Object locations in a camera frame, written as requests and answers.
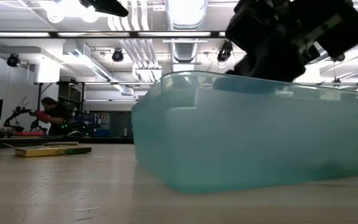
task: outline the person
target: person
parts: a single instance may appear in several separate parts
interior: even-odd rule
[[[36,111],[34,116],[44,123],[50,123],[48,135],[62,136],[68,134],[68,130],[62,127],[63,122],[71,119],[66,106],[50,97],[42,99],[41,104],[45,111]]]

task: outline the yellow board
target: yellow board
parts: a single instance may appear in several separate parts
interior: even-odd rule
[[[78,142],[48,142],[44,146],[76,146]]]
[[[85,154],[92,151],[92,147],[89,146],[33,146],[21,148],[5,145],[14,148],[15,154],[22,157]]]

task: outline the table surface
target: table surface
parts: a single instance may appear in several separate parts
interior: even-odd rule
[[[0,149],[0,224],[358,224],[358,177],[187,195],[137,166],[133,145],[14,157]]]

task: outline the translucent plastic bin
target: translucent plastic bin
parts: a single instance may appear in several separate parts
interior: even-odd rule
[[[165,75],[133,107],[138,163],[214,192],[358,175],[358,92],[208,72]]]

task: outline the red glove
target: red glove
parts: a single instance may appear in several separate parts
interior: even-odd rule
[[[42,111],[36,110],[34,112],[35,116],[37,117],[38,120],[44,122],[44,123],[49,123],[49,116],[47,114],[45,114]]]

